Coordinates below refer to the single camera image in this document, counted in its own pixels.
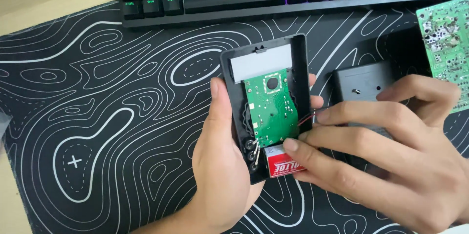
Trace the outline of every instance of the multimeter case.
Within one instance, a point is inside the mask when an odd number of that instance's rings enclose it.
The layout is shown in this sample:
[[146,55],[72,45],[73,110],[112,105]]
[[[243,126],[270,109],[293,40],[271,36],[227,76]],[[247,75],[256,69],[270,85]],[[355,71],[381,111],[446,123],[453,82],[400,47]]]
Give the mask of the multimeter case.
[[[250,161],[248,159],[247,153],[249,150],[247,150],[246,147],[249,148],[251,146],[249,145],[249,142],[255,140],[255,138],[254,136],[250,135],[250,133],[247,131],[247,127],[245,127],[245,125],[248,124],[250,125],[250,128],[253,129],[252,122],[250,120],[249,109],[247,107],[248,98],[246,96],[244,82],[235,82],[235,78],[233,76],[232,59],[253,53],[260,54],[262,52],[268,52],[269,49],[288,44],[290,45],[292,57],[292,66],[291,68],[287,69],[288,90],[298,111],[298,118],[301,119],[304,116],[308,116],[308,114],[311,112],[306,36],[304,34],[295,34],[260,42],[257,44],[242,46],[223,51],[220,55],[220,64],[223,71],[223,78],[226,82],[226,88],[228,90],[228,95],[233,111],[233,139],[241,150],[246,165],[248,166],[251,184],[268,179],[269,171],[267,168],[266,156],[262,149],[260,149],[261,155],[259,156],[257,168],[253,170],[250,167],[254,161]],[[276,54],[272,54],[272,58],[269,56],[269,62],[275,63],[277,61],[275,57]],[[299,128],[300,134],[302,132],[308,131],[312,128],[312,122],[306,121]]]

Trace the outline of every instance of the circuit board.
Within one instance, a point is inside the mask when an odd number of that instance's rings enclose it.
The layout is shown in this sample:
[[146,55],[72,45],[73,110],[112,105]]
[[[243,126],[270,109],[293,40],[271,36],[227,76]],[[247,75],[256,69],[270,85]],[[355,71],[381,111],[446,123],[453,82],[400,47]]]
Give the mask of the circuit board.
[[452,113],[469,109],[469,0],[452,0],[416,11],[434,78],[457,84]]
[[260,147],[298,136],[298,112],[288,92],[287,69],[244,80],[244,87]]

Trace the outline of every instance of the fingernail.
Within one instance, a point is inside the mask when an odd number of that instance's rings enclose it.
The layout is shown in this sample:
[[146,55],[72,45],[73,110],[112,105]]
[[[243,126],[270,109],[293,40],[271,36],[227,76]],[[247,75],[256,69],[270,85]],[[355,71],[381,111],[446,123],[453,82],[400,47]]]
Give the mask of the fingernail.
[[283,148],[287,151],[296,151],[298,149],[298,142],[288,138],[284,141]]
[[393,88],[388,87],[376,96],[376,100],[388,100],[393,94]]
[[317,115],[316,115],[316,120],[319,122],[319,123],[325,123],[327,121],[327,119],[329,118],[329,114],[330,114],[330,110],[329,109],[326,109],[324,111],[321,111],[319,112]]
[[212,98],[217,98],[218,96],[218,85],[214,78],[210,80],[210,92],[212,93]]
[[302,134],[300,134],[300,136],[298,136],[298,139],[300,141],[305,141],[307,136],[308,136],[308,132],[303,132]]

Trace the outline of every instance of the red battery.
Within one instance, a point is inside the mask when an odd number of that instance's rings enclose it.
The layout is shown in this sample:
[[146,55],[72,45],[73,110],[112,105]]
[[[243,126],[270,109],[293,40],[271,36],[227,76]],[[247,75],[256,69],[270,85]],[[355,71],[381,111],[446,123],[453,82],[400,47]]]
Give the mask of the red battery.
[[267,168],[270,178],[284,176],[297,171],[306,170],[303,166],[285,153],[283,145],[276,145],[264,148],[267,158]]

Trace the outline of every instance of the green pcb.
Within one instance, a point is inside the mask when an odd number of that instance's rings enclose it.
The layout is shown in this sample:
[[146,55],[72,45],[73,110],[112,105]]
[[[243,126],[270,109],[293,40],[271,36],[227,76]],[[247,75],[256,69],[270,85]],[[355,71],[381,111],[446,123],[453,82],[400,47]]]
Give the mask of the green pcb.
[[298,112],[288,92],[287,69],[244,80],[244,87],[260,147],[298,136]]
[[469,0],[452,0],[416,12],[434,78],[457,84],[452,113],[469,109]]

